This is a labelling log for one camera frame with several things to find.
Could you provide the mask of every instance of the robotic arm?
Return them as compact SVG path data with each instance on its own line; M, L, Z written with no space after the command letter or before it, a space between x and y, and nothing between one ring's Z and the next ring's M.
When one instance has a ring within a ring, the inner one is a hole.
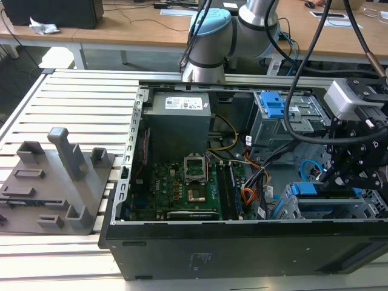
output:
M270 5L268 0L248 0L239 10L238 17L231 17L224 9L210 8L199 28L186 67L182 74L184 82L225 82L224 58L229 56L265 57L272 52L264 28L264 17ZM278 0L272 6L269 16L271 35L277 41L279 32L278 15L275 10ZM191 25L197 30L202 10L192 18Z

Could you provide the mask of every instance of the black computer case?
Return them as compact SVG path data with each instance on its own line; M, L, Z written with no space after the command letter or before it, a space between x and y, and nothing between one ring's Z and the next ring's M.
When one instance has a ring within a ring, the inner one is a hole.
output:
M44 24L93 29L104 14L102 0L3 0L13 25L28 25L30 17Z

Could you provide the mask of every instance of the power supply label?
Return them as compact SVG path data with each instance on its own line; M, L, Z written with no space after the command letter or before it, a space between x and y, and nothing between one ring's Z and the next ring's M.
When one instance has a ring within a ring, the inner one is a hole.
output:
M166 109L202 110L202 98L200 97L168 97Z

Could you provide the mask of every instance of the yellow wire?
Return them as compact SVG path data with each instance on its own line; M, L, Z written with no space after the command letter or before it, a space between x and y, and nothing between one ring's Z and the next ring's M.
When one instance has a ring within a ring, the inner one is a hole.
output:
M225 121L233 129L233 132L235 133L235 139L233 140L233 142L230 146L228 145L227 147L210 147L210 148L208 148L208 150L228 150L228 149L231 149L236 145L236 143L238 141L237 130L225 117L223 117L222 115L219 115L219 114L216 114L216 116L220 117L223 121Z

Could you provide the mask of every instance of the white paper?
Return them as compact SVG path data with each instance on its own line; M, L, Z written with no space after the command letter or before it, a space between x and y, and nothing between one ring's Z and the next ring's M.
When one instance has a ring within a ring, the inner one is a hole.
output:
M200 97L168 97L166 109L202 110L202 98Z
M43 24L35 21L30 18L31 24L30 28L39 35L44 35L45 33L56 33L59 32L59 29L55 24Z
M299 108L297 106L295 107L290 107L289 112L299 112Z
M225 8L238 8L236 3L226 3L226 2L224 2L224 7Z
M273 198L273 187L267 186L266 196Z
M327 20L325 21L325 26L353 28L352 23L350 23L350 21L341 21L341 20Z
M261 207L259 207L257 210L257 214L260 215L263 219L266 218L266 212Z
M252 145L252 137L250 135L245 137L245 144L249 147Z

